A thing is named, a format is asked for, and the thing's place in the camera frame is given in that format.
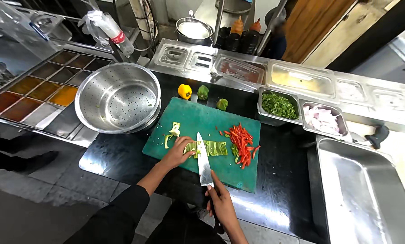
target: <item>hand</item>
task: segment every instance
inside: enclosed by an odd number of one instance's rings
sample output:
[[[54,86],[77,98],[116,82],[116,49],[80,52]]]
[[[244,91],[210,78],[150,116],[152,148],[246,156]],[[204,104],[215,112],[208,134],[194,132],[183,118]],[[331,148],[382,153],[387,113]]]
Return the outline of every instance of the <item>hand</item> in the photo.
[[[195,142],[189,136],[180,136],[175,140],[174,146],[160,160],[159,164],[166,166],[169,170],[184,163],[187,158],[195,154],[195,151],[187,152],[183,155],[184,148],[187,144]]]
[[[225,188],[213,170],[211,170],[211,176],[216,189],[208,186],[208,191],[205,192],[205,196],[210,194],[216,210],[216,215],[227,231],[236,228],[240,229],[229,191]],[[213,216],[210,201],[207,203],[207,210],[210,212],[210,217]]]

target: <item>perforated bowl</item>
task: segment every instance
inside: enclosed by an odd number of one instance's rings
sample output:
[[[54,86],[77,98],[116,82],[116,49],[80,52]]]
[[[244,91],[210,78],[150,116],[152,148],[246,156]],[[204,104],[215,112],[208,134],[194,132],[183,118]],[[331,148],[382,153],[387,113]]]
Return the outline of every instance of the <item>perforated bowl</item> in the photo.
[[[138,131],[153,118],[159,103],[156,76],[133,63],[98,69],[83,81],[75,99],[80,121],[106,134]]]

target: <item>knife handle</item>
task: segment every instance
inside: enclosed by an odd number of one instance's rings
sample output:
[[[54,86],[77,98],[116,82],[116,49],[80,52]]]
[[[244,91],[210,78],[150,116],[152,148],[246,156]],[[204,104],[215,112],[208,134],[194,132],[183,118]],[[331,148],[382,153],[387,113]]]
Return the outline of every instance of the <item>knife handle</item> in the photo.
[[[389,134],[390,130],[388,127],[385,125],[378,125],[376,126],[376,132],[374,135],[366,135],[365,139],[371,142],[374,149],[380,149],[380,143],[383,142]]]
[[[213,228],[216,230],[217,233],[219,233],[219,235],[222,235],[223,233],[225,233],[224,227],[222,223],[219,221],[218,216],[216,215],[213,199],[210,197],[210,195],[208,195],[208,197],[210,198],[211,212],[213,213],[213,217],[215,217],[215,226]]]

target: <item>steel sink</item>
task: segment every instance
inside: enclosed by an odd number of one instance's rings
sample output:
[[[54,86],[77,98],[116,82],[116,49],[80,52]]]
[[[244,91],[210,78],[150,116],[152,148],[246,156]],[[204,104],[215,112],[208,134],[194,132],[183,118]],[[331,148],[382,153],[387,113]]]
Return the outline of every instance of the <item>steel sink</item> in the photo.
[[[317,231],[327,243],[405,244],[405,191],[389,156],[317,136],[308,150]]]

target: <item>steel pot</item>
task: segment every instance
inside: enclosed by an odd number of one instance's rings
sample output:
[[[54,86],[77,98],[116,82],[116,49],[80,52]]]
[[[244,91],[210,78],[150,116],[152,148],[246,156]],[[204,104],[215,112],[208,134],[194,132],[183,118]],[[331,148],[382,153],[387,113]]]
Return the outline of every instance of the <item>steel pot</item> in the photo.
[[[185,17],[177,20],[175,27],[178,33],[178,40],[181,42],[208,47],[213,43],[211,40],[214,33],[213,28],[194,17]]]

